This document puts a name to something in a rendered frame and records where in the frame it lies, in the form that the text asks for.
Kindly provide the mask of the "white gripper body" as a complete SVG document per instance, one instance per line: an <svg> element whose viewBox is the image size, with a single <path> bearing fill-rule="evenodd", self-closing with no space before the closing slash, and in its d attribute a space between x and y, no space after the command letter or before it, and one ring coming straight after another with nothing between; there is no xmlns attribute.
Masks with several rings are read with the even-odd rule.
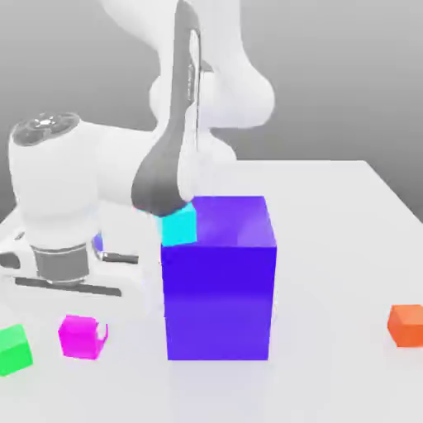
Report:
<svg viewBox="0 0 423 423"><path fill-rule="evenodd" d="M145 314L145 284L138 266L123 263L100 263L74 285L4 276L0 309L13 314Z"/></svg>

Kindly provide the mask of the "small magenta cube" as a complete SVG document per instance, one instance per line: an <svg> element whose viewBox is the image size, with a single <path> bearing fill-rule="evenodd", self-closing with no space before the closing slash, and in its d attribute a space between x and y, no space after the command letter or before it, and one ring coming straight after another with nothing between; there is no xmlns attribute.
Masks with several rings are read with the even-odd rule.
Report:
<svg viewBox="0 0 423 423"><path fill-rule="evenodd" d="M58 329L60 347L65 357L97 360L108 339L97 339L98 321L91 316L67 315Z"/></svg>

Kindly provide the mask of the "small green cube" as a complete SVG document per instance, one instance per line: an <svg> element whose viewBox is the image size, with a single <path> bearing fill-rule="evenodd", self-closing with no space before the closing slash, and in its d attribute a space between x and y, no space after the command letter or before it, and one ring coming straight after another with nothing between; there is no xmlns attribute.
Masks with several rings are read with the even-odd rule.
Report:
<svg viewBox="0 0 423 423"><path fill-rule="evenodd" d="M23 325L0 330L0 377L6 377L33 364L29 341Z"/></svg>

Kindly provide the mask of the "small cyan cube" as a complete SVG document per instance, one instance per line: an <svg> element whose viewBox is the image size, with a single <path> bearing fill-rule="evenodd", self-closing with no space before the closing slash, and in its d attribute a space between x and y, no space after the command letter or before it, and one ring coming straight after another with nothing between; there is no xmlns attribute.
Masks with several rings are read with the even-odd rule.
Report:
<svg viewBox="0 0 423 423"><path fill-rule="evenodd" d="M191 202L168 216L157 217L156 222L163 246L192 244L197 241L197 212Z"/></svg>

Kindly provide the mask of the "small orange cube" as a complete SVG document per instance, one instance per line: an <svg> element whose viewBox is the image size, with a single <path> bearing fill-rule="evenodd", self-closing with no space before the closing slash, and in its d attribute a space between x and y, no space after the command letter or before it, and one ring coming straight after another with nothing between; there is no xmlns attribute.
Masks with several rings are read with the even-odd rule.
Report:
<svg viewBox="0 0 423 423"><path fill-rule="evenodd" d="M423 348L423 306L392 305L387 329L399 348Z"/></svg>

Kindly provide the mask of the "large purple box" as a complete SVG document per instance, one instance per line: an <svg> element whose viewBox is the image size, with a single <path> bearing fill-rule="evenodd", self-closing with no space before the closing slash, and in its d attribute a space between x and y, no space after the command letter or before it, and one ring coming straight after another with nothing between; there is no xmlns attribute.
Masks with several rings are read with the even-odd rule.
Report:
<svg viewBox="0 0 423 423"><path fill-rule="evenodd" d="M266 360L277 242L262 196L197 197L197 241L161 249L170 360Z"/></svg>

